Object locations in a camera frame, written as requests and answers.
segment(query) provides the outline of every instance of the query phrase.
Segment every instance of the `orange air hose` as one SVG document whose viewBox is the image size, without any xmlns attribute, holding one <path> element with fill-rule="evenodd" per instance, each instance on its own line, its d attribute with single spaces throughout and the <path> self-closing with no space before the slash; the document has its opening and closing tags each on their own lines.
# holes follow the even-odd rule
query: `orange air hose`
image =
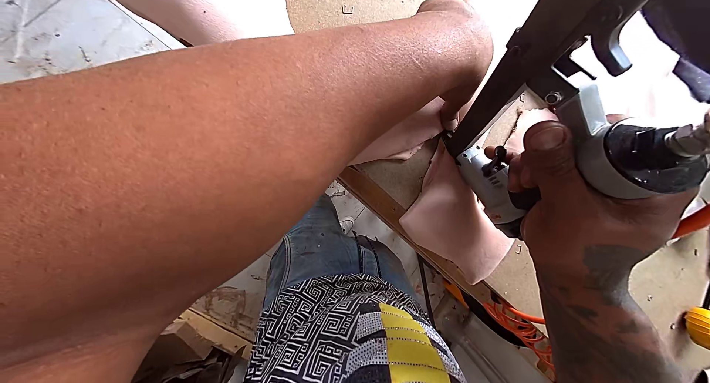
<svg viewBox="0 0 710 383">
<path fill-rule="evenodd" d="M 710 204 L 705 204 L 701 209 L 688 215 L 680 221 L 678 229 L 673 234 L 673 239 L 693 233 L 710 225 Z"/>
</svg>

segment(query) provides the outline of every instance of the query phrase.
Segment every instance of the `finger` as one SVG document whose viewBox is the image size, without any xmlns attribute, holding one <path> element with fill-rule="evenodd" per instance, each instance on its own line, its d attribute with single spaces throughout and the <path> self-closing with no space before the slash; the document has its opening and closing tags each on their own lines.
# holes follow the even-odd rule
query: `finger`
<svg viewBox="0 0 710 383">
<path fill-rule="evenodd" d="M 542 198 L 569 205 L 586 185 L 574 164 L 572 133 L 556 121 L 533 125 L 523 139 L 522 163 L 530 170 L 531 180 L 540 188 Z"/>
<path fill-rule="evenodd" d="M 439 117 L 441 118 L 442 127 L 447 131 L 453 131 L 459 125 L 459 110 L 466 104 L 466 100 L 455 99 L 444 102 Z"/>
<path fill-rule="evenodd" d="M 520 173 L 520 185 L 526 189 L 537 188 L 537 184 L 532 177 L 533 173 L 530 172 L 530 169 L 523 167 L 523 171 Z"/>
<path fill-rule="evenodd" d="M 493 158 L 496 156 L 496 147 L 494 145 L 490 145 L 484 148 L 484 154 L 486 155 L 486 157 L 488 157 L 489 160 L 493 160 Z M 506 163 L 510 165 L 510 161 L 518 157 L 519 155 L 519 152 L 511 151 L 509 148 L 506 148 Z"/>
<path fill-rule="evenodd" d="M 494 145 L 490 145 L 484 148 L 484 154 L 486 155 L 486 157 L 488 157 L 489 160 L 492 160 L 493 157 L 496 156 L 496 147 Z"/>
<path fill-rule="evenodd" d="M 514 193 L 520 193 L 523 187 L 520 184 L 520 172 L 523 165 L 520 162 L 520 157 L 516 156 L 508 161 L 508 190 Z"/>
</svg>

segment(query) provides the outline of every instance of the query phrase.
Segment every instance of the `yellow object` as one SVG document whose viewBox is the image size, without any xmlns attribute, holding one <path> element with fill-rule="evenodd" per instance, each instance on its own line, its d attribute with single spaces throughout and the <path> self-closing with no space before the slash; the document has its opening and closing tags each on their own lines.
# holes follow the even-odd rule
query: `yellow object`
<svg viewBox="0 0 710 383">
<path fill-rule="evenodd" d="M 710 310 L 695 307 L 688 311 L 685 327 L 695 344 L 710 350 Z"/>
<path fill-rule="evenodd" d="M 424 328 L 409 313 L 380 303 L 393 383 L 449 383 L 443 361 Z"/>
</svg>

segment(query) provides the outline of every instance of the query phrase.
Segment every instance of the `person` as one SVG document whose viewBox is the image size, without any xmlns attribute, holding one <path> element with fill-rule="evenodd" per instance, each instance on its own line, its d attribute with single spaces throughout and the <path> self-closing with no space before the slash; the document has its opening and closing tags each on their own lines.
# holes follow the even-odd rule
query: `person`
<svg viewBox="0 0 710 383">
<path fill-rule="evenodd" d="M 485 41 L 466 3 L 428 0 L 403 20 L 0 86 L 0 380 L 130 381 L 167 324 L 293 226 L 247 379 L 463 381 L 401 265 L 346 238 L 319 196 L 434 97 L 452 112 L 466 103 L 490 62 Z M 679 381 L 627 282 L 695 192 L 595 193 L 557 122 L 533 126 L 525 148 L 509 159 L 511 189 L 542 193 L 523 236 L 558 382 Z"/>
</svg>

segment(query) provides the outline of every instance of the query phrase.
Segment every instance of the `patterned shirt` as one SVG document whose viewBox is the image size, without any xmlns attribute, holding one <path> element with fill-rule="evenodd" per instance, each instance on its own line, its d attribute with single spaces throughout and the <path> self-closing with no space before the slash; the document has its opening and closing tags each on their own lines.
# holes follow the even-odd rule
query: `patterned shirt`
<svg viewBox="0 0 710 383">
<path fill-rule="evenodd" d="M 366 274 L 283 290 L 261 314 L 244 381 L 466 382 L 419 303 Z"/>
</svg>

